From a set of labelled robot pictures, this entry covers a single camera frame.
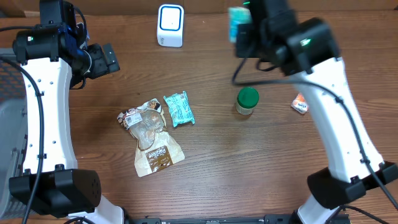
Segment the teal tissue pack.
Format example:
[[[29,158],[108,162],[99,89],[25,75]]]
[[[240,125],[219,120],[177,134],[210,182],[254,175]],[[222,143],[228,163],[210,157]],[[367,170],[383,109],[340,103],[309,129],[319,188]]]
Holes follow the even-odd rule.
[[[229,41],[236,42],[238,34],[238,25],[251,23],[251,14],[248,8],[245,7],[229,7]]]

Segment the green lid jar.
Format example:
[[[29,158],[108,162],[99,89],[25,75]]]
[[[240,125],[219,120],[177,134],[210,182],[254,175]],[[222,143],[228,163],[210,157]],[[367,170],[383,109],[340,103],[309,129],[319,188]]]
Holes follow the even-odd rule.
[[[236,98],[236,110],[239,114],[250,115],[259,102],[259,93],[255,88],[244,87],[240,89]]]

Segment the orange snack packet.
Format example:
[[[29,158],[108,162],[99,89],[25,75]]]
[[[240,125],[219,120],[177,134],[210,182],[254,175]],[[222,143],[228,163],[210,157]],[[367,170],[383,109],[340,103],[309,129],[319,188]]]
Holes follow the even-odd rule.
[[[308,104],[301,93],[299,93],[293,100],[291,107],[300,114],[305,114],[308,112]]]

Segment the light green snack bag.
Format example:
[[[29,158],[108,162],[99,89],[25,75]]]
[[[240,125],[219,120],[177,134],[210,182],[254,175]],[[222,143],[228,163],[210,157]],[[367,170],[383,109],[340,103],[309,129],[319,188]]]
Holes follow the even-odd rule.
[[[175,93],[171,96],[164,96],[164,101],[168,106],[174,128],[179,124],[195,124],[195,117],[190,108],[186,91]]]

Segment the brown pancake snack bag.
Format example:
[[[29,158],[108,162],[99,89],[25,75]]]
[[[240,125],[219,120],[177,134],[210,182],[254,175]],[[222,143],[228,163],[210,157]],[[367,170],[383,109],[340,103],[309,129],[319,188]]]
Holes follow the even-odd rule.
[[[117,120],[137,141],[134,166],[139,177],[185,159],[182,148],[167,130],[164,111],[158,99],[119,113]]]

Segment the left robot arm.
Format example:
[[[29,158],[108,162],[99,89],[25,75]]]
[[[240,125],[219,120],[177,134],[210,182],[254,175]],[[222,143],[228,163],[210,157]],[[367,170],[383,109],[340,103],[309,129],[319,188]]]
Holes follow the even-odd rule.
[[[127,223],[125,211],[102,194],[98,174],[78,168],[70,134],[70,90],[117,72],[118,60],[109,44],[88,45],[86,22],[76,22],[80,10],[72,3],[41,1],[39,9],[40,22],[13,43],[12,66],[25,83],[27,149],[9,191],[26,212],[67,223]]]

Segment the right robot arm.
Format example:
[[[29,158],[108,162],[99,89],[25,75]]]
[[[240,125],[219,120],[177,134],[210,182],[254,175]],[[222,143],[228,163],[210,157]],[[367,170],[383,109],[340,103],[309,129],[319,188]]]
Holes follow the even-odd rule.
[[[269,62],[305,98],[320,133],[328,166],[310,176],[310,197],[290,223],[334,223],[341,210],[374,188],[397,179],[397,164],[383,159],[361,120],[345,63],[329,25],[299,22],[287,1],[247,1],[251,21],[240,24],[236,56]]]

